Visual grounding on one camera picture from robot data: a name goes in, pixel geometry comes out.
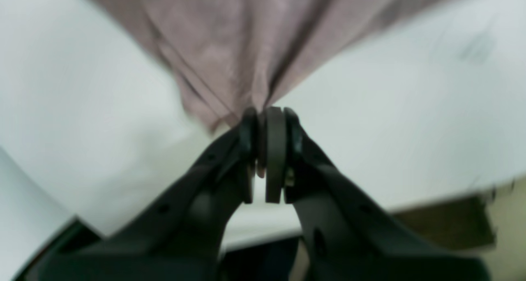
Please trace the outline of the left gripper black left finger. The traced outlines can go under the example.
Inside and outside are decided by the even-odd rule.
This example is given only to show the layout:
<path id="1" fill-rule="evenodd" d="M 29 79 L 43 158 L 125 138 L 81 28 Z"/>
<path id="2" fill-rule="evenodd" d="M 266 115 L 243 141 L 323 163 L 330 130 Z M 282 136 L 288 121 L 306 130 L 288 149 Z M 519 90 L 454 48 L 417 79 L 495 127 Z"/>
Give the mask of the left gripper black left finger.
<path id="1" fill-rule="evenodd" d="M 101 239 L 75 221 L 26 265 L 25 280 L 216 280 L 226 225 L 252 203 L 257 138 L 249 108 L 131 223 Z"/>

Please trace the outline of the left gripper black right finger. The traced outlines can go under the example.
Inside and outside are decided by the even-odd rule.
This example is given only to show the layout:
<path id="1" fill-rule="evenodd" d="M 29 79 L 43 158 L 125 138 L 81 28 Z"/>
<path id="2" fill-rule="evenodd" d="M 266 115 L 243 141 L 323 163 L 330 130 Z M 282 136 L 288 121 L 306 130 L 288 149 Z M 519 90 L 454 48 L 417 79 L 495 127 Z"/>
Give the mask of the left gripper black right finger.
<path id="1" fill-rule="evenodd" d="M 292 204 L 314 281 L 489 281 L 483 261 L 423 240 L 344 176 L 290 108 L 265 110 L 265 200 Z"/>

